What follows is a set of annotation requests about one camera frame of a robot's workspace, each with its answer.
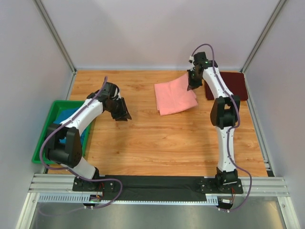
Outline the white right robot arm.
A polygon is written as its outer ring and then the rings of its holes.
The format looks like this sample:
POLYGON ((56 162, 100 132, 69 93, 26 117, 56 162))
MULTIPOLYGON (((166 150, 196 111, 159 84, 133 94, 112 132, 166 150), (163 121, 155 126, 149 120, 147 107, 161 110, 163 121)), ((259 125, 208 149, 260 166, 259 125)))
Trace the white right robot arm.
POLYGON ((213 185, 223 189, 237 184, 238 172, 234 158, 234 129, 240 124, 240 98, 226 86, 215 61, 208 60, 205 52, 192 54, 189 58, 187 90, 193 90, 207 83, 214 103, 210 120, 215 127, 219 143, 219 159, 213 185))

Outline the pink t-shirt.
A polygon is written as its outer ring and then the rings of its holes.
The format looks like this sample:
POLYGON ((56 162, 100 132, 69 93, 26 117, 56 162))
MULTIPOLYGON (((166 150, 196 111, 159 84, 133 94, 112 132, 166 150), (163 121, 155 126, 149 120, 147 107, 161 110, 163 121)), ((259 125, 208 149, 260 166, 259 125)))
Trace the pink t-shirt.
POLYGON ((187 90, 188 75, 154 85, 156 105, 160 116, 176 114, 196 107, 198 102, 192 90, 187 90))

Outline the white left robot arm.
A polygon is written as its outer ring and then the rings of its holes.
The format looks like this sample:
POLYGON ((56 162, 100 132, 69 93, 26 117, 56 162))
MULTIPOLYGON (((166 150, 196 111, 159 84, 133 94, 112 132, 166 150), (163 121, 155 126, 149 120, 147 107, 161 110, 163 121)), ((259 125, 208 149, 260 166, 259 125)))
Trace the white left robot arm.
POLYGON ((81 135, 105 111, 115 121, 128 121, 132 118, 119 87, 107 81, 100 90, 88 95, 71 116, 58 124, 50 124, 41 146, 40 157, 45 156, 75 173, 77 187, 84 190, 100 191, 102 182, 98 168, 89 164, 82 155, 81 135))

